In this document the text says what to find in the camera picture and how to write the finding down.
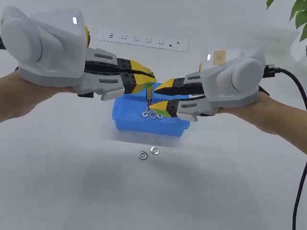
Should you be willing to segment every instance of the human hand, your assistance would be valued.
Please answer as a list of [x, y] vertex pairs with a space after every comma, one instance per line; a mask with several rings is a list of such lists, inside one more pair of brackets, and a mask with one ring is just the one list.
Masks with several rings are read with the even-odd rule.
[[256, 126], [261, 131], [275, 134], [271, 129], [272, 116], [277, 111], [277, 106], [283, 106], [282, 103], [272, 99], [263, 92], [259, 92], [258, 100], [242, 108], [221, 108], [218, 113], [233, 114]]
[[0, 78], [0, 122], [24, 116], [39, 103], [60, 92], [76, 93], [72, 88], [43, 87], [32, 84], [15, 71]]

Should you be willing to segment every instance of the green plant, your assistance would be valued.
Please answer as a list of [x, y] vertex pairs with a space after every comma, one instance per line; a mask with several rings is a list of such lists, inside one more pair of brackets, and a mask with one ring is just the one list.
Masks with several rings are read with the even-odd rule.
[[[271, 6], [274, 0], [267, 0], [267, 9]], [[296, 0], [290, 14], [289, 22], [295, 17], [296, 29], [305, 24], [300, 38], [300, 42], [307, 38], [307, 0]]]

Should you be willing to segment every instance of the plant leaf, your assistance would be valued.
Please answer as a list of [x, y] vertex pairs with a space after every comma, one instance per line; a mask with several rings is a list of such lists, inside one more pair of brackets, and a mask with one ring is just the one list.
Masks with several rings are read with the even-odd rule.
[[289, 22], [293, 19], [298, 11], [304, 10], [304, 5], [306, 6], [306, 0], [296, 0], [291, 10]]
[[298, 29], [301, 25], [307, 23], [307, 11], [299, 12], [296, 15], [295, 26]]
[[304, 41], [306, 38], [307, 38], [307, 24], [303, 28], [303, 32], [301, 38], [299, 39], [299, 42]]
[[267, 9], [272, 5], [274, 0], [267, 0]]

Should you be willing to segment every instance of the metal washer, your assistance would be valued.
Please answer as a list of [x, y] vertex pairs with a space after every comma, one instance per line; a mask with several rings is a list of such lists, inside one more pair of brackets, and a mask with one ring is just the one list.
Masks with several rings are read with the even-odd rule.
[[151, 152], [153, 155], [158, 155], [158, 154], [160, 153], [160, 150], [159, 150], [157, 147], [152, 146], [152, 147], [150, 148], [150, 152]]
[[139, 159], [140, 160], [145, 160], [147, 158], [147, 153], [142, 151], [142, 152], [139, 152]]
[[149, 116], [149, 114], [148, 113], [146, 113], [146, 112], [142, 112], [142, 117], [148, 117]]
[[155, 113], [149, 113], [149, 118], [156, 119], [157, 115]]

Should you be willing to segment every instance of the human arm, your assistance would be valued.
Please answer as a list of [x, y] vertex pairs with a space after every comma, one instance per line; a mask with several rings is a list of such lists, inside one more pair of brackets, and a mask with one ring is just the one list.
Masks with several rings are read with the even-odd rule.
[[0, 123], [21, 117], [32, 111], [37, 104], [57, 93], [75, 91], [72, 88], [54, 88], [34, 85], [24, 81], [19, 71], [0, 78]]
[[233, 114], [264, 132], [279, 135], [307, 154], [306, 111], [259, 93], [259, 100], [247, 107], [220, 109], [218, 113]]

